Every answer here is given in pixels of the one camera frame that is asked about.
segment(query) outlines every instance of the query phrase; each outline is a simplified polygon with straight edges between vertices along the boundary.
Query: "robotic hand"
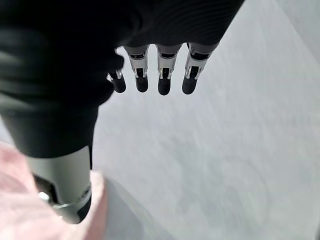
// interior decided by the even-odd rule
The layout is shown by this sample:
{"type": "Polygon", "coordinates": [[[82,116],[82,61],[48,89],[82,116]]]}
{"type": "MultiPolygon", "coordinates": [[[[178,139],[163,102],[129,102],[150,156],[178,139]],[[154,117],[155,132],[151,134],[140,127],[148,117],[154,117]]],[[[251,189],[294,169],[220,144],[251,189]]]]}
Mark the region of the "robotic hand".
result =
{"type": "Polygon", "coordinates": [[[167,95],[187,43],[182,90],[191,94],[243,1],[1,0],[0,114],[39,197],[65,221],[78,224],[90,209],[98,108],[126,89],[115,49],[124,46],[145,92],[156,44],[158,91],[167,95]]]}

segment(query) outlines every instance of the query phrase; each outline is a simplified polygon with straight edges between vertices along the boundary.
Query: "pink fabric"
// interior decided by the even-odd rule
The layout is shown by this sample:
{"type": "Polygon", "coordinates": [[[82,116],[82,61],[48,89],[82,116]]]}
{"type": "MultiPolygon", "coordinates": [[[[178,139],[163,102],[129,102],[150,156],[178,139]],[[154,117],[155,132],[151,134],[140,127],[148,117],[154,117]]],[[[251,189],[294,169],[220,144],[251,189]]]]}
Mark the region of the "pink fabric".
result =
{"type": "Polygon", "coordinates": [[[0,142],[0,240],[101,240],[106,216],[105,180],[91,172],[92,204],[80,224],[67,224],[37,196],[26,160],[0,142]]]}

